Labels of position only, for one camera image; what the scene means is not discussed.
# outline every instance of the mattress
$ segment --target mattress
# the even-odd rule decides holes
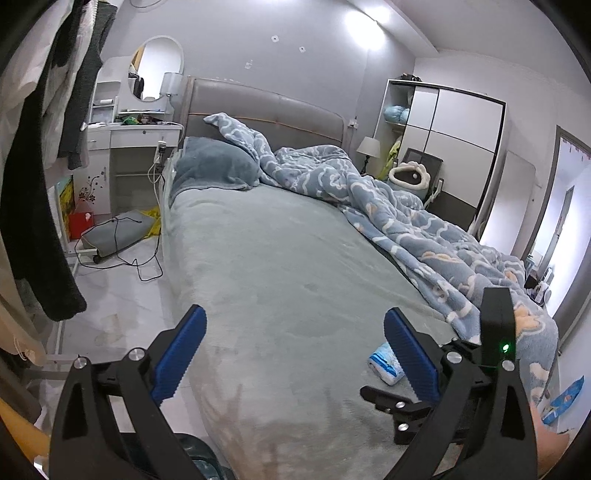
[[[404,448],[359,389],[415,399],[406,379],[388,387],[367,365],[384,314],[402,308],[439,343],[453,329],[327,203],[265,185],[161,203],[174,317],[193,303],[207,312],[187,377],[236,477],[383,478]]]

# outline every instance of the blanket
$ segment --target blanket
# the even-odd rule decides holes
[[[558,328],[526,295],[525,270],[517,257],[479,244],[458,226],[424,210],[415,195],[362,177],[339,147],[280,148],[273,153],[260,132],[225,113],[204,121],[250,153],[261,167],[261,182],[338,207],[363,236],[389,252],[427,303],[462,339],[480,343],[478,308],[484,288],[508,287],[521,378],[531,401],[539,402],[554,361]]]

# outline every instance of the red box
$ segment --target red box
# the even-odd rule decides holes
[[[78,240],[82,233],[95,225],[95,216],[90,206],[80,200],[74,213],[68,216],[70,224],[70,240]]]

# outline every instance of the gray headboard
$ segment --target gray headboard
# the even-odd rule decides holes
[[[219,112],[265,135],[273,151],[323,144],[344,148],[346,123],[336,113],[237,83],[189,77],[178,116],[185,135],[221,140],[217,128],[203,122]]]

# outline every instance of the gray pillow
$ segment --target gray pillow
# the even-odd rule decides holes
[[[187,137],[170,190],[170,205],[188,189],[249,190],[259,184],[261,169],[243,149],[213,138]]]

